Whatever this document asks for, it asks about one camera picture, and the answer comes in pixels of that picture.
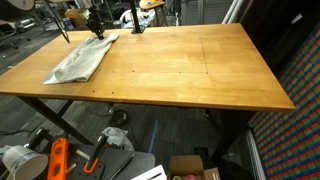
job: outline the wall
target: wall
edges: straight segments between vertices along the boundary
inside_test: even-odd
[[[250,122],[268,179],[320,178],[320,22],[279,76],[296,109]]]

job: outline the grey cloth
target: grey cloth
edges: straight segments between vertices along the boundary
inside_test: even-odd
[[[117,38],[118,34],[111,33],[103,40],[86,39],[50,72],[43,84],[88,81]]]

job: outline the black metal table leg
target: black metal table leg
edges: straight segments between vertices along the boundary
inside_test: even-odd
[[[218,162],[221,159],[221,156],[227,152],[238,135],[247,128],[248,122],[254,114],[254,111],[221,110],[222,138],[210,157],[212,161]]]
[[[81,133],[79,133],[75,128],[73,128],[70,124],[68,124],[62,117],[60,117],[57,113],[52,111],[47,105],[41,102],[38,98],[34,97],[22,97],[18,96],[23,102],[31,106],[33,109],[38,111],[48,120],[53,122],[55,125],[60,127],[65,132],[69,133],[80,142],[86,145],[93,145],[91,141],[89,141],[86,137],[84,137]]]
[[[66,113],[66,111],[69,109],[72,103],[73,103],[73,100],[68,100],[67,103],[64,104],[63,107],[60,109],[60,111],[58,112],[58,115],[62,117],[64,113]]]

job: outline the cable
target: cable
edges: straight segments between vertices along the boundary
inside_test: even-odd
[[[17,133],[21,133],[21,132],[28,132],[28,133],[32,133],[33,131],[28,131],[28,130],[18,130],[18,131],[13,131],[13,132],[6,132],[6,131],[0,131],[0,135],[14,135],[14,134],[17,134]]]
[[[89,108],[87,107],[87,104],[88,104],[88,101],[84,104],[84,107],[85,107],[85,109],[86,109],[86,111],[87,111],[88,113],[93,114],[93,115],[98,116],[98,117],[106,117],[106,116],[109,115],[108,111],[107,111],[106,114],[97,114],[97,113],[94,113],[94,112],[92,112],[91,110],[89,110]]]

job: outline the cardboard box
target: cardboard box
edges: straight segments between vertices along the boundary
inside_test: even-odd
[[[68,9],[64,15],[68,18],[87,19],[89,17],[89,10],[87,9]]]
[[[75,29],[77,30],[88,30],[87,26],[87,19],[81,19],[81,18],[73,18],[70,19],[72,24],[74,25]]]
[[[183,179],[187,175],[194,175],[197,180],[220,180],[218,168],[203,170],[203,163],[198,155],[171,157],[168,180],[172,180],[174,176]]]

